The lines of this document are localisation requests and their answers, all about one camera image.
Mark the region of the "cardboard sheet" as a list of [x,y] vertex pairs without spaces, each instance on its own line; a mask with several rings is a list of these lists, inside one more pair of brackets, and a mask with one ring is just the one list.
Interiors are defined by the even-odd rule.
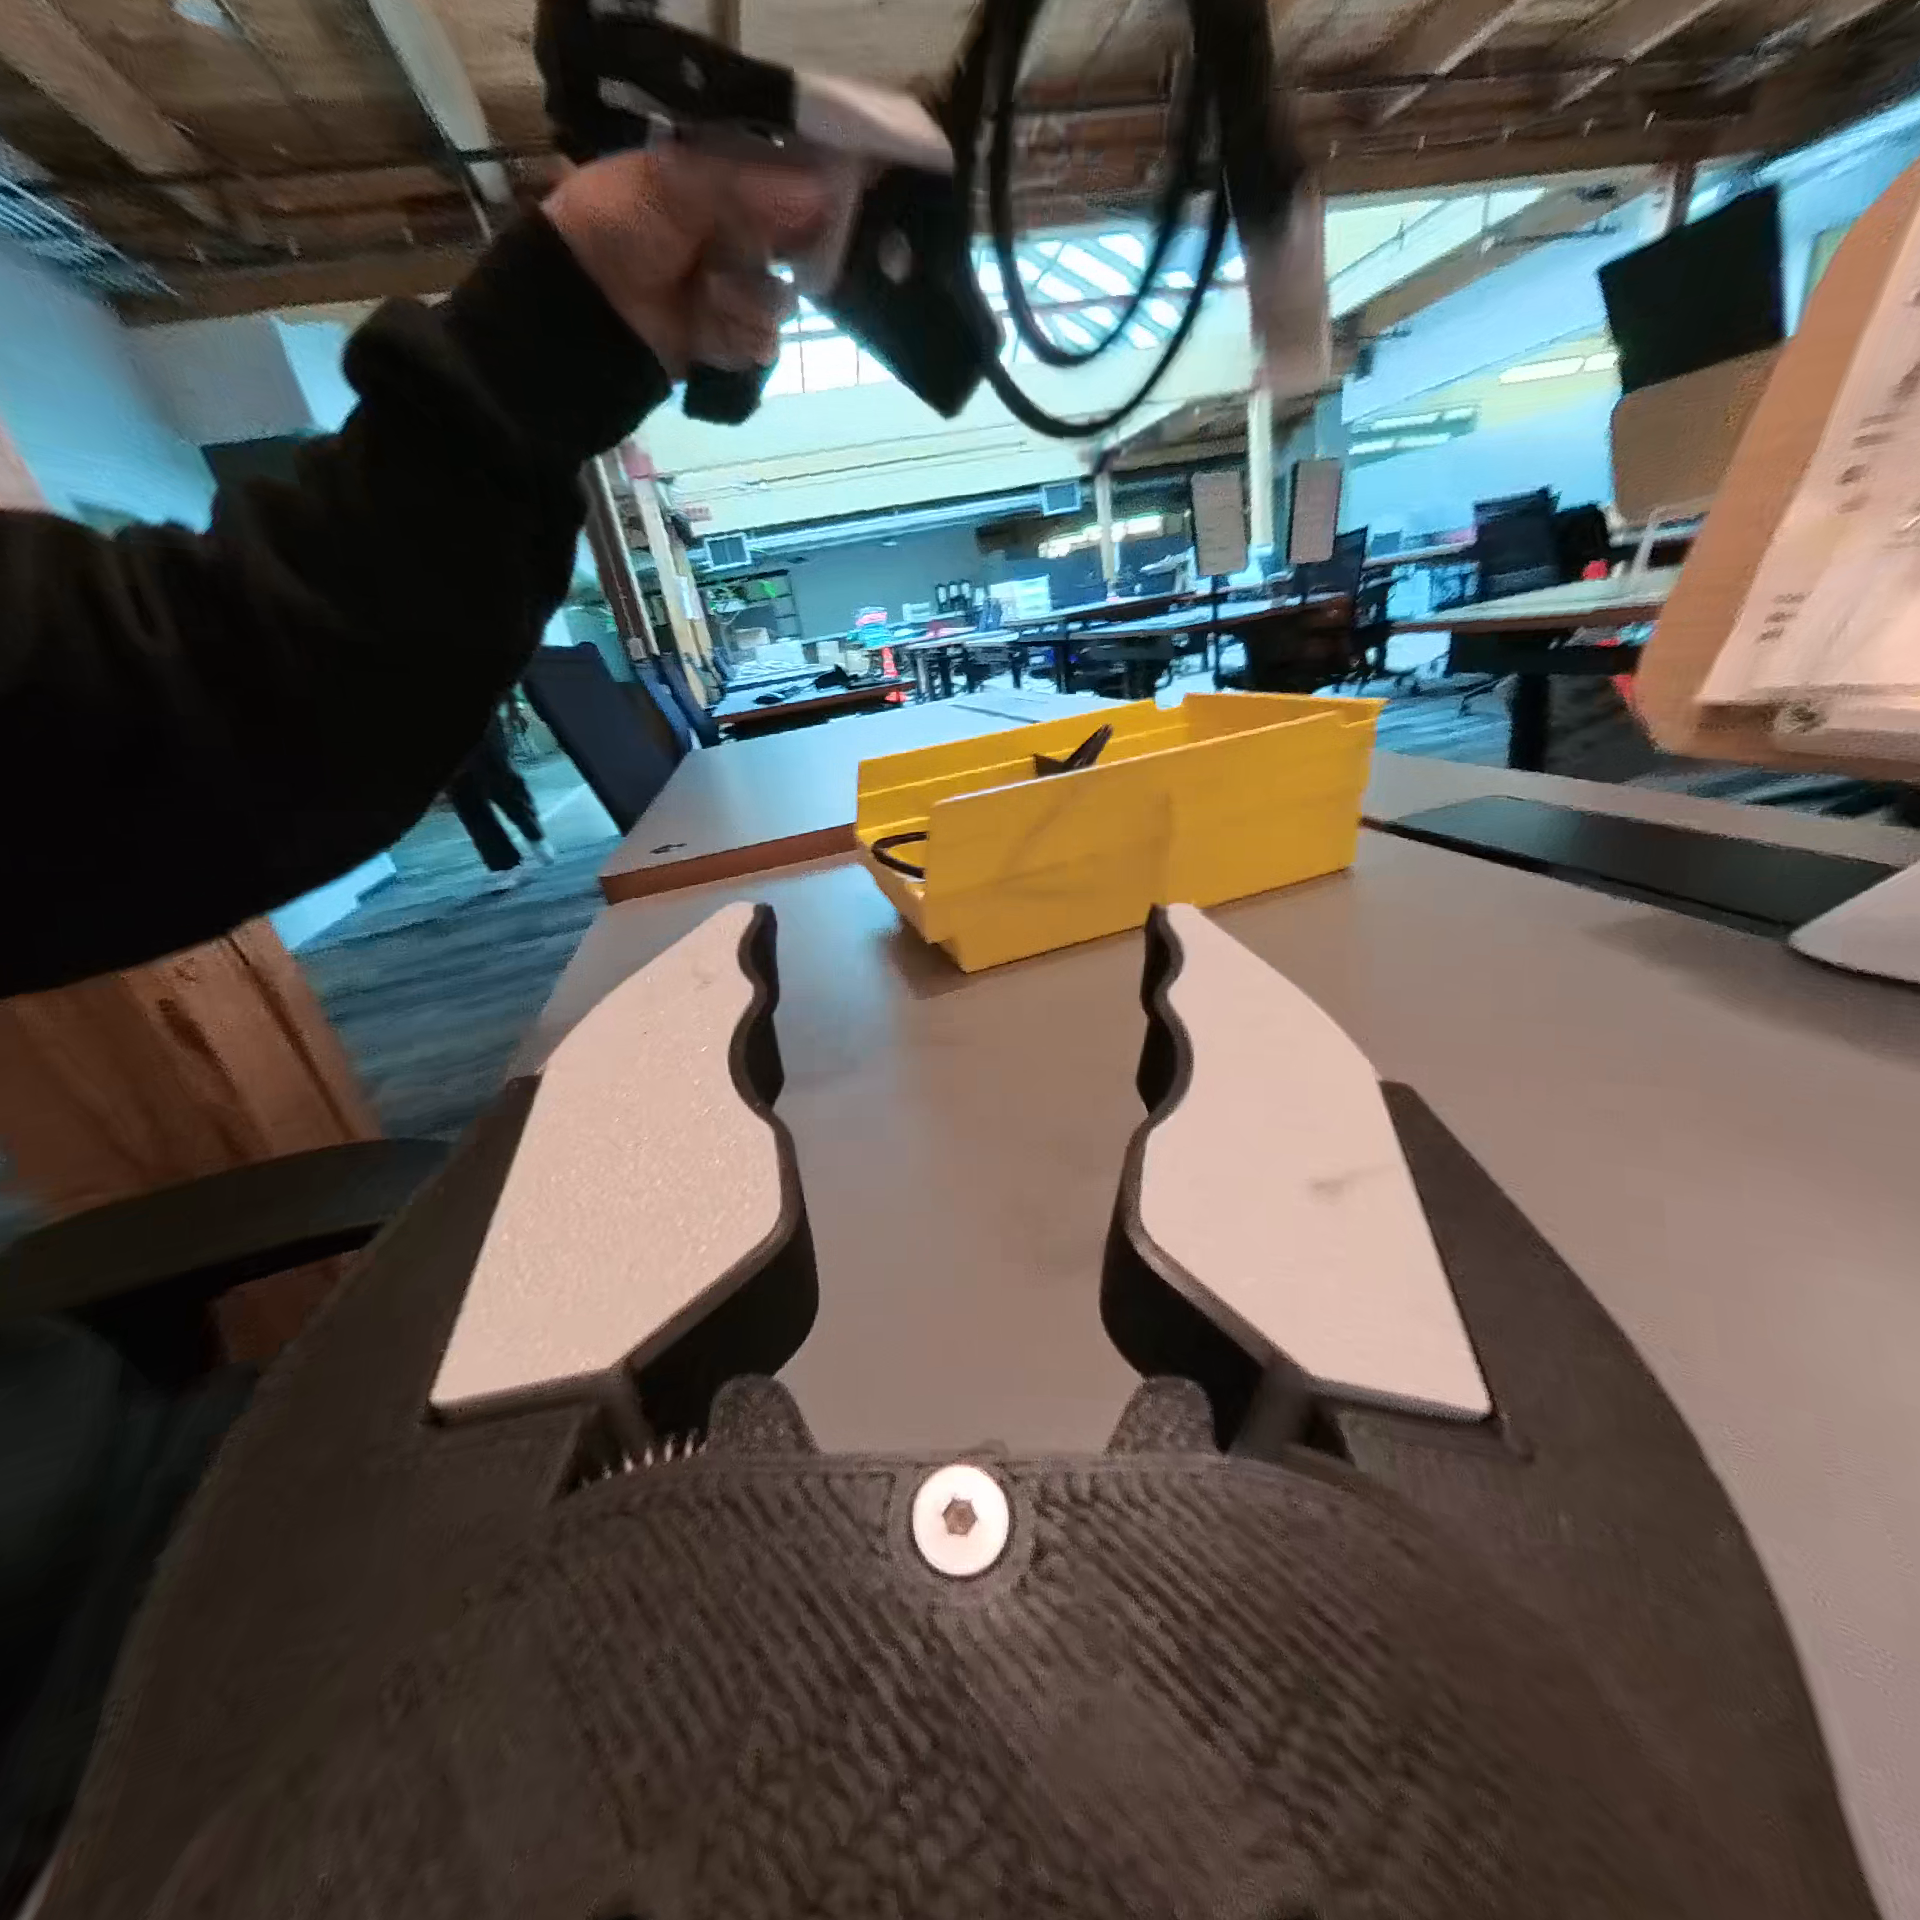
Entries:
[[1610,457],[1623,522],[1639,528],[1714,496],[1782,351],[1742,351],[1619,397]]

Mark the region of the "person's left hand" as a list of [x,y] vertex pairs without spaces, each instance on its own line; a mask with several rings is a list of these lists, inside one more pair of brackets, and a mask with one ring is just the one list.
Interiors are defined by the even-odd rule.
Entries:
[[796,281],[851,228],[849,163],[660,148],[571,168],[541,216],[675,376],[779,358]]

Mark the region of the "yellow plastic bin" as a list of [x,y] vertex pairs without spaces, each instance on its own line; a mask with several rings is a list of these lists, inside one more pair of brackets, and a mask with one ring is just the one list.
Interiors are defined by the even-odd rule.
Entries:
[[[992,972],[1345,870],[1376,722],[1366,697],[1190,693],[869,758],[858,855],[926,945]],[[1090,770],[1032,777],[1097,726]]]

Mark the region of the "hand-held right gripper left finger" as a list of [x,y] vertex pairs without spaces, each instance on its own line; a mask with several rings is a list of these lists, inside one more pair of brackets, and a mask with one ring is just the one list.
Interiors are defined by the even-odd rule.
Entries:
[[735,901],[553,1049],[431,1384],[442,1424],[710,1424],[800,1353],[821,1282],[778,1006],[778,913]]

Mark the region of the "person's left forearm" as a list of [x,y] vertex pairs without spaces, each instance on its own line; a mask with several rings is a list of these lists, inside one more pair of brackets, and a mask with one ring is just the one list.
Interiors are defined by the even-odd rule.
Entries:
[[568,589],[579,469],[670,397],[559,221],[346,350],[358,397],[204,532],[4,512],[4,994],[152,963],[392,847]]

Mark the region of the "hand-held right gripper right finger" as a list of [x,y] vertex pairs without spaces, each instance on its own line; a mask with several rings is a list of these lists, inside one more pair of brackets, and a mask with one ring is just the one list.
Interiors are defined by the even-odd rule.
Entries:
[[1194,905],[1145,924],[1137,1091],[1102,1317],[1141,1373],[1208,1361],[1322,1403],[1484,1424],[1483,1373],[1384,1084]]

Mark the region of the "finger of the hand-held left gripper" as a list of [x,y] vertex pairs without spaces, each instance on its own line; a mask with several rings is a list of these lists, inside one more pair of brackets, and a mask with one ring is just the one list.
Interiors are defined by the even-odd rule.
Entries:
[[1232,221],[1251,308],[1258,385],[1313,397],[1333,376],[1327,200],[1293,150],[1236,150]]
[[803,145],[914,171],[954,168],[946,127],[917,95],[808,70],[793,70],[790,82]]

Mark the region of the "dark partition panel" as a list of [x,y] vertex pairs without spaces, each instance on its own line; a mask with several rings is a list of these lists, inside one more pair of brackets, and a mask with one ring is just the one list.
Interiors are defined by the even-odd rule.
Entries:
[[521,689],[620,831],[635,830],[693,751],[693,730],[660,673],[635,665],[620,680],[591,643],[545,643]]

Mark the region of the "brown cardboard box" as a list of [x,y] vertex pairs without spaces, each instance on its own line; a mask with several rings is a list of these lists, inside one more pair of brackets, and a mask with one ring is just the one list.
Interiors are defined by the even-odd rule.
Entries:
[[[172,958],[4,1002],[4,1159],[51,1221],[227,1169],[385,1141],[316,995],[267,920]],[[215,1306],[231,1361],[276,1361],[349,1260]],[[4,1364],[109,1348],[56,1325],[4,1335]]]

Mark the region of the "gray mat with tool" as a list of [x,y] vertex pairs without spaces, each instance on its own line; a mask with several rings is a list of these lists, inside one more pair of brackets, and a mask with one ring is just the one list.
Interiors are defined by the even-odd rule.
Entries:
[[1918,862],[1799,926],[1788,945],[1841,973],[1918,987]]

